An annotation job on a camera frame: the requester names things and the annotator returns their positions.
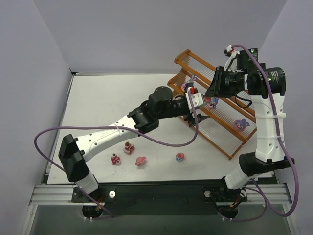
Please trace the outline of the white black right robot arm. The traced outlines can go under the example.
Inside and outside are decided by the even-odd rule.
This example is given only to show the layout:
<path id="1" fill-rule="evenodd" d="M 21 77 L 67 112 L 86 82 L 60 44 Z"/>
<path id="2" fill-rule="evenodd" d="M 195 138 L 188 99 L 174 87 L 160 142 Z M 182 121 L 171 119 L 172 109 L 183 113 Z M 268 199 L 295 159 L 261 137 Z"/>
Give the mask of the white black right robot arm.
<path id="1" fill-rule="evenodd" d="M 239 189 L 263 173 L 289 168 L 291 163 L 284 153 L 283 104 L 286 91 L 285 73 L 279 67 L 265 69 L 266 80 L 253 67 L 242 72 L 228 72 L 222 66 L 216 68 L 212 83 L 205 93 L 210 98 L 230 98 L 248 90 L 254 106 L 257 147 L 254 152 L 239 156 L 239 166 L 226 175 L 224 180 L 229 189 Z"/>

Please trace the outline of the small purple bunny cupcake toy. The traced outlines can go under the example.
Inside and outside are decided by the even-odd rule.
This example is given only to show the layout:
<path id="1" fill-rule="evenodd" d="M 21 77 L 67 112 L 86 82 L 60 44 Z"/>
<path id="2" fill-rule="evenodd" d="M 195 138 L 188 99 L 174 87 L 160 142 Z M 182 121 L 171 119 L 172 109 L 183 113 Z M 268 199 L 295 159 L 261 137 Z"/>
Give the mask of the small purple bunny cupcake toy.
<path id="1" fill-rule="evenodd" d="M 219 102 L 219 98 L 217 97 L 210 98 L 208 102 L 208 108 L 213 109 L 213 110 L 216 109 L 218 102 Z"/>

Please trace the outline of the pink pig bow toy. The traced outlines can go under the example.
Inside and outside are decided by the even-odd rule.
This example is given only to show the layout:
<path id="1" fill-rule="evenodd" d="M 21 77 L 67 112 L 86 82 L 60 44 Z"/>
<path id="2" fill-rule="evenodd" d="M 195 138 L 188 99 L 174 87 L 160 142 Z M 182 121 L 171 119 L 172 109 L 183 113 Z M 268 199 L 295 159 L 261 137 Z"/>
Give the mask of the pink pig bow toy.
<path id="1" fill-rule="evenodd" d="M 135 165 L 136 166 L 143 166 L 145 164 L 145 161 L 146 161 L 146 157 L 144 157 L 144 156 L 138 157 L 136 159 Z"/>

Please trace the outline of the purple bunny sitting donut toy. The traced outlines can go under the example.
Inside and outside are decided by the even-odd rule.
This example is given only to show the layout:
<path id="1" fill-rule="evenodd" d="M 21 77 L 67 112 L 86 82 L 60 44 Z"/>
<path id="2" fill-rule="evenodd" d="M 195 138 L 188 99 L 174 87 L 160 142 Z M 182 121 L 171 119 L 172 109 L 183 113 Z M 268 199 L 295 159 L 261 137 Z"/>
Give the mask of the purple bunny sitting donut toy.
<path id="1" fill-rule="evenodd" d="M 192 75 L 189 80 L 186 80 L 182 85 L 181 85 L 181 90 L 183 92 L 187 92 L 188 88 L 191 88 L 192 90 L 194 89 L 194 82 L 197 80 L 197 77 L 195 75 Z"/>

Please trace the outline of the pink pig clear cup toy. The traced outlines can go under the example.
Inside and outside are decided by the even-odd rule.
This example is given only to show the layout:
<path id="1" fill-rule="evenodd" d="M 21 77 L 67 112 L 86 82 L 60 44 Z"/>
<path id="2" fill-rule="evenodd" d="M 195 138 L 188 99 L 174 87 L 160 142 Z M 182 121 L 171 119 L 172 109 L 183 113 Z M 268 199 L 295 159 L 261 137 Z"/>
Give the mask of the pink pig clear cup toy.
<path id="1" fill-rule="evenodd" d="M 210 97 L 205 97 L 204 100 L 205 100 L 206 103 L 210 103 L 211 102 L 211 98 Z"/>

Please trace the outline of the strawberry cake slice toy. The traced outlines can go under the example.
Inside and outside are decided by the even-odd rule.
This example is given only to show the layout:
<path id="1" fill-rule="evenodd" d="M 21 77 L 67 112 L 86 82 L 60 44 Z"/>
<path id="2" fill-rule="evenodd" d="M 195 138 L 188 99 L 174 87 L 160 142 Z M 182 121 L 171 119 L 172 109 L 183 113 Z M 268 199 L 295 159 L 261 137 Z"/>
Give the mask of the strawberry cake slice toy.
<path id="1" fill-rule="evenodd" d="M 133 153 L 133 151 L 135 150 L 135 147 L 133 144 L 131 144 L 130 142 L 126 142 L 125 146 L 124 146 L 124 153 L 131 155 Z"/>

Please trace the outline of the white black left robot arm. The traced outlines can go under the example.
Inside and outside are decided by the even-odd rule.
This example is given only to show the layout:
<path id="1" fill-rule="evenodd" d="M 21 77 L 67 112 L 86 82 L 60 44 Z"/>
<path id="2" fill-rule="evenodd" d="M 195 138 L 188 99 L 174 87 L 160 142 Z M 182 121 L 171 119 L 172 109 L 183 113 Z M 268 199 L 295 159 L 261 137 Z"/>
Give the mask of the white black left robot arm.
<path id="1" fill-rule="evenodd" d="M 205 104 L 203 94 L 196 88 L 188 87 L 184 95 L 174 98 L 170 88 L 161 86 L 119 121 L 98 127 L 97 132 L 87 135 L 64 136 L 58 157 L 68 181 L 76 183 L 86 194 L 99 191 L 99 184 L 86 164 L 89 160 L 117 143 L 151 132 L 158 128 L 161 119 L 183 116 L 191 126 L 195 126 L 201 121 L 201 115 L 192 110 Z"/>

